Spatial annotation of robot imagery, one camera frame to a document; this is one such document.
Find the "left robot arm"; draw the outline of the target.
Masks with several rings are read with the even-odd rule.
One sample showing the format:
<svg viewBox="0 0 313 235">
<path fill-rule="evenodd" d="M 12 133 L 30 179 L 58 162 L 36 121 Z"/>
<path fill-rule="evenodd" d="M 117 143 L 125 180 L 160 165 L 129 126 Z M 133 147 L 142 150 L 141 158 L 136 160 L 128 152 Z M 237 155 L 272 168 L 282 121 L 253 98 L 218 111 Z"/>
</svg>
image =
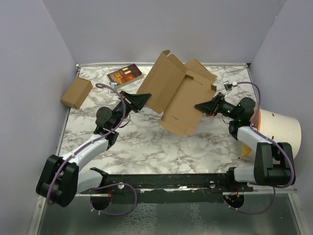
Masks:
<svg viewBox="0 0 313 235">
<path fill-rule="evenodd" d="M 141 111 L 151 97 L 150 93 L 129 94 L 125 91 L 117 95 L 120 102 L 114 109 L 101 107 L 97 110 L 96 129 L 84 144 L 63 156 L 48 157 L 36 186 L 36 193 L 45 197 L 47 204 L 61 207 L 70 204 L 79 192 L 81 169 L 115 144 L 119 136 L 117 128 L 124 118 L 130 112 Z"/>
</svg>

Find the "small closed cardboard box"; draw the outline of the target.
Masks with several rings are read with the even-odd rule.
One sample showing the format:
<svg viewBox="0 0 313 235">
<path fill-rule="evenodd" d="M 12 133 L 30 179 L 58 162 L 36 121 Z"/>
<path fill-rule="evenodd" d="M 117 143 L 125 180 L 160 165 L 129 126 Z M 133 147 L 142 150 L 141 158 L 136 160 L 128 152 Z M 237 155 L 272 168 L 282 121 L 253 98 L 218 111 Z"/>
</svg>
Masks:
<svg viewBox="0 0 313 235">
<path fill-rule="evenodd" d="M 89 80 L 76 77 L 61 97 L 60 102 L 67 107 L 78 110 L 86 100 L 91 90 L 92 83 Z"/>
</svg>

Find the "white cylinder drum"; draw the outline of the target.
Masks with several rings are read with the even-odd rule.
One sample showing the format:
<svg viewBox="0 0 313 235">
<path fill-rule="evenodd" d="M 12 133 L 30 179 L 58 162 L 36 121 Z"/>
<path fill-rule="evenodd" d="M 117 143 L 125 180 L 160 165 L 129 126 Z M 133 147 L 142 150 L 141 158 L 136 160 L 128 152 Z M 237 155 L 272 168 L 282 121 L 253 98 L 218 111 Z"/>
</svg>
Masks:
<svg viewBox="0 0 313 235">
<path fill-rule="evenodd" d="M 292 155 L 295 158 L 301 145 L 301 126 L 297 119 L 287 117 L 263 109 L 259 110 L 258 117 L 253 127 L 264 136 L 275 142 L 287 142 L 291 145 Z M 237 152 L 240 159 L 254 162 L 256 151 L 256 138 L 258 135 L 249 137 L 247 132 L 251 129 L 245 128 L 239 131 L 244 140 L 238 139 Z"/>
</svg>

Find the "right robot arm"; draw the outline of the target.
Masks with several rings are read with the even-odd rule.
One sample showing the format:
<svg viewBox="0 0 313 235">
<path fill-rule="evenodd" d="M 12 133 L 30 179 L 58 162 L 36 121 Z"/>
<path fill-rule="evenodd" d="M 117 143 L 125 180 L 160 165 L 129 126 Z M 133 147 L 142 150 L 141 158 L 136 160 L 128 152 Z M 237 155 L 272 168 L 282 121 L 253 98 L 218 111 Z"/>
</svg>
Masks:
<svg viewBox="0 0 313 235">
<path fill-rule="evenodd" d="M 232 119 L 228 124 L 230 135 L 246 144 L 255 152 L 253 167 L 235 167 L 231 176 L 225 178 L 229 191 L 238 190 L 243 183 L 286 188 L 295 183 L 292 147 L 287 142 L 275 142 L 251 126 L 255 101 L 242 98 L 235 106 L 218 93 L 212 100 L 199 103 L 195 108 L 210 116 L 222 114 Z"/>
</svg>

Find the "dark orange book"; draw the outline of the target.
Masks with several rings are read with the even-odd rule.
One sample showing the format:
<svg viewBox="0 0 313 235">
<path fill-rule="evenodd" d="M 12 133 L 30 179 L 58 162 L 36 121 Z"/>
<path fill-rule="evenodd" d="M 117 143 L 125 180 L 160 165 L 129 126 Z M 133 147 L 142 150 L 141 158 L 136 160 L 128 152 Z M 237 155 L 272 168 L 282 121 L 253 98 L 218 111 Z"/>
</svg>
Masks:
<svg viewBox="0 0 313 235">
<path fill-rule="evenodd" d="M 122 88 L 130 83 L 142 79 L 143 73 L 136 64 L 131 64 L 109 73 L 107 77 L 112 83 L 116 83 L 117 88 Z"/>
</svg>

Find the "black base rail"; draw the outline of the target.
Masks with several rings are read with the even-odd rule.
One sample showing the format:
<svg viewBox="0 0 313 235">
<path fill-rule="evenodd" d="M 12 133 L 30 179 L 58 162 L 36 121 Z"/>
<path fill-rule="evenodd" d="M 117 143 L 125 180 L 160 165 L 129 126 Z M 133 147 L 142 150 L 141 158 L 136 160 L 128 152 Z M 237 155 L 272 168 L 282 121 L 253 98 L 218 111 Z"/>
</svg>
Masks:
<svg viewBox="0 0 313 235">
<path fill-rule="evenodd" d="M 223 194 L 252 192 L 247 183 L 237 183 L 230 172 L 201 174 L 100 174 L 101 186 L 82 192 L 95 203 L 222 203 Z"/>
</svg>

